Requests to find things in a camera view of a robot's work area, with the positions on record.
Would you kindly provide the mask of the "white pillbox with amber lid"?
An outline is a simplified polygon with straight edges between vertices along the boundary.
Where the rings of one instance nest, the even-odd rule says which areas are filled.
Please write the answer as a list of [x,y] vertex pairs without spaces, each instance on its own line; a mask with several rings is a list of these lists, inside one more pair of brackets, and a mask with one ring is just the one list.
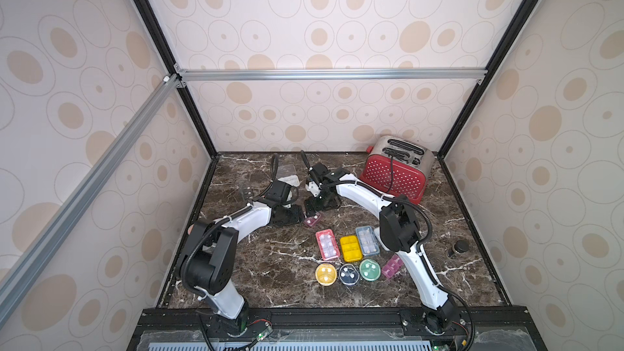
[[357,263],[362,261],[363,254],[355,235],[340,238],[341,250],[346,263]]

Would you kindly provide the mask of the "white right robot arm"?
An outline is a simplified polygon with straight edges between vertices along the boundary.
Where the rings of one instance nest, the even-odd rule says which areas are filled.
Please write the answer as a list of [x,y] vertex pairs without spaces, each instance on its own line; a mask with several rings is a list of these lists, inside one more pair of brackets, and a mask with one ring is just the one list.
[[342,167],[329,170],[321,162],[311,164],[305,152],[300,155],[309,176],[307,211],[336,209],[347,198],[373,214],[383,247],[397,254],[419,291],[427,331],[442,335],[463,319],[471,321],[466,302],[440,283],[427,257],[424,244],[432,238],[433,228],[420,206],[404,195],[373,188]]

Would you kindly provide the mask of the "clear small pillbox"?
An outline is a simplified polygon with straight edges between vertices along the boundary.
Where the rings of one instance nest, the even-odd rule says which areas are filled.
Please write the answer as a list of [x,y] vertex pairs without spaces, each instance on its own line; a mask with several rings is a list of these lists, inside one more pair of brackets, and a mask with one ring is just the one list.
[[237,182],[238,193],[244,203],[250,203],[256,196],[253,185],[248,180],[240,180]]

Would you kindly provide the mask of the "green round pillbox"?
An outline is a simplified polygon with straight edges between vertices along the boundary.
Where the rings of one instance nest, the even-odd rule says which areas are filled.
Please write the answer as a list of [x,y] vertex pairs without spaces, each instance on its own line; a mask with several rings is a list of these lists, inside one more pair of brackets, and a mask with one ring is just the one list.
[[381,267],[375,260],[364,259],[360,262],[359,272],[362,279],[374,282],[381,276]]

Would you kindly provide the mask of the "white pillbox clear lid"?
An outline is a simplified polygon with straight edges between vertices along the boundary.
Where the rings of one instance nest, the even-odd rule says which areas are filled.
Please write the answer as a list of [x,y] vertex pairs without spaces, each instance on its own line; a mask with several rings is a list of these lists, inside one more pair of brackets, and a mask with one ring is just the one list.
[[296,167],[293,164],[279,165],[276,172],[276,179],[292,187],[299,187],[301,184]]

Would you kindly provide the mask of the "red pillbox clear lid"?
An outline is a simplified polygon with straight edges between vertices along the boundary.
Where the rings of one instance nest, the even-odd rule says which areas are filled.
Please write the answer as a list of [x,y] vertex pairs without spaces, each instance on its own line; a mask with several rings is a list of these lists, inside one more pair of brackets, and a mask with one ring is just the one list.
[[325,229],[315,234],[321,258],[323,261],[331,261],[341,256],[333,230]]

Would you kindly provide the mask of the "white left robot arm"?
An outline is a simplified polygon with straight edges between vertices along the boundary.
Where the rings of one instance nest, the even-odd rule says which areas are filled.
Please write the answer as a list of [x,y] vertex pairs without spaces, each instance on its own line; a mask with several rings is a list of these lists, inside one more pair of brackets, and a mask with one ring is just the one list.
[[238,243],[268,225],[300,224],[304,211],[296,201],[299,188],[277,178],[279,156],[271,157],[271,180],[245,206],[212,222],[198,221],[190,230],[175,265],[183,287],[225,319],[243,326],[248,303],[231,281]]

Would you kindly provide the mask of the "teal rectangular pillbox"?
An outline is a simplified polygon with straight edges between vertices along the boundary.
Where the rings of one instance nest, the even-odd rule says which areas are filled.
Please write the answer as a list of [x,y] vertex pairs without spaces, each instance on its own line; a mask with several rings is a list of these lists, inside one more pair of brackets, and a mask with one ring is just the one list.
[[370,257],[380,253],[380,247],[371,226],[357,227],[355,231],[364,257]]

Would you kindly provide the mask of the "dark blue round pillbox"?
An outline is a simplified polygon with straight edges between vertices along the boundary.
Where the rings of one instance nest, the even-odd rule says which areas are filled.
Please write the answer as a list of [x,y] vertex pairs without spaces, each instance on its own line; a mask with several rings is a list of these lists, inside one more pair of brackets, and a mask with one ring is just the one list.
[[356,266],[351,263],[346,263],[339,269],[338,279],[345,286],[355,286],[360,280],[360,274]]

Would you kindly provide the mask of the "yellow round pillbox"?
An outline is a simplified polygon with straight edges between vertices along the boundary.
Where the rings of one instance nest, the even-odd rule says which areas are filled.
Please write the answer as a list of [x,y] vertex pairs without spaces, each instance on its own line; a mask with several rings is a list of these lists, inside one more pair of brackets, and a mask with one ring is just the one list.
[[336,268],[331,263],[321,263],[315,269],[315,279],[324,287],[333,285],[337,279]]

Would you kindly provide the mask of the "purple pillbox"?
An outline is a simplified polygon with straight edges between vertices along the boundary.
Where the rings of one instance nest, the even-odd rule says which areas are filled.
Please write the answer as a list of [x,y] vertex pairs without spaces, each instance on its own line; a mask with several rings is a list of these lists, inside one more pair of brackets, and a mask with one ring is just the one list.
[[303,224],[306,227],[315,227],[320,221],[324,219],[324,214],[322,212],[316,212],[314,215],[306,217],[303,220]]
[[403,267],[403,261],[401,258],[395,253],[390,260],[388,260],[385,265],[381,268],[382,275],[387,279],[393,279],[396,274],[401,271]]

